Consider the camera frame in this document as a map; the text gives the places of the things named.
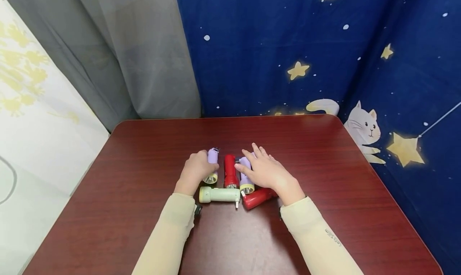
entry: gray curtain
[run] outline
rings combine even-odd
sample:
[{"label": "gray curtain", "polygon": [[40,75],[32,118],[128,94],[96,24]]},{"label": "gray curtain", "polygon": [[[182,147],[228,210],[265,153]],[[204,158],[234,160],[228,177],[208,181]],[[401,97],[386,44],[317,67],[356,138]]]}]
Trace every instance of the gray curtain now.
[{"label": "gray curtain", "polygon": [[176,0],[8,0],[108,130],[200,117]]}]

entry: sleeve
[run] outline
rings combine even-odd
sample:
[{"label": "sleeve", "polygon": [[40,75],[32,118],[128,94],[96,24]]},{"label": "sleeve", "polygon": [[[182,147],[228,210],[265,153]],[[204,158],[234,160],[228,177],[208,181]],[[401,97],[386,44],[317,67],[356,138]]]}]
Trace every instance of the sleeve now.
[{"label": "sleeve", "polygon": [[280,208],[312,275],[363,275],[309,197]]},{"label": "sleeve", "polygon": [[178,274],[194,211],[193,197],[178,193],[169,197],[131,275]]}]

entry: star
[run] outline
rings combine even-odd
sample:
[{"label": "star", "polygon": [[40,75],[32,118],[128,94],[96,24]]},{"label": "star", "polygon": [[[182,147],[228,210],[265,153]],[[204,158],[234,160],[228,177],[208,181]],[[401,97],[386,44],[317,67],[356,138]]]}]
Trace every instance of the star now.
[{"label": "star", "polygon": [[418,138],[405,139],[394,133],[394,143],[387,147],[387,150],[397,155],[403,167],[407,166],[410,161],[425,164],[421,155],[416,148],[418,147]]},{"label": "star", "polygon": [[302,66],[299,61],[296,62],[295,67],[287,71],[287,73],[291,75],[289,79],[293,81],[298,76],[305,76],[306,70],[309,69],[309,67],[309,65]]},{"label": "star", "polygon": [[389,44],[384,48],[383,53],[381,54],[381,57],[387,60],[389,59],[389,56],[392,55],[393,53],[394,51],[391,50],[391,44]]}]

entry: blue curtain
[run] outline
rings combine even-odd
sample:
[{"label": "blue curtain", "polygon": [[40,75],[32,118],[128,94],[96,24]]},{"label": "blue curtain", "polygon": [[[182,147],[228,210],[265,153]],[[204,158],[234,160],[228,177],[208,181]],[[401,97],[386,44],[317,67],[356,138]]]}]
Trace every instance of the blue curtain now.
[{"label": "blue curtain", "polygon": [[461,270],[459,0],[178,0],[203,115],[337,114]]}]

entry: red-brown tabletop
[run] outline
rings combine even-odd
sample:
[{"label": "red-brown tabletop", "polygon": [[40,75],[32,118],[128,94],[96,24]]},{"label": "red-brown tabletop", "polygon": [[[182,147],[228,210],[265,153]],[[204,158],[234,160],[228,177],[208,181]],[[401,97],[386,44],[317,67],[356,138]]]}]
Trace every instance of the red-brown tabletop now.
[{"label": "red-brown tabletop", "polygon": [[[340,120],[298,115],[119,124],[24,275],[130,275],[189,154],[221,148],[222,166],[252,142],[299,180],[366,275],[442,274]],[[218,176],[221,187],[223,168]],[[251,211],[204,205],[180,274],[309,271],[272,200]]]}]

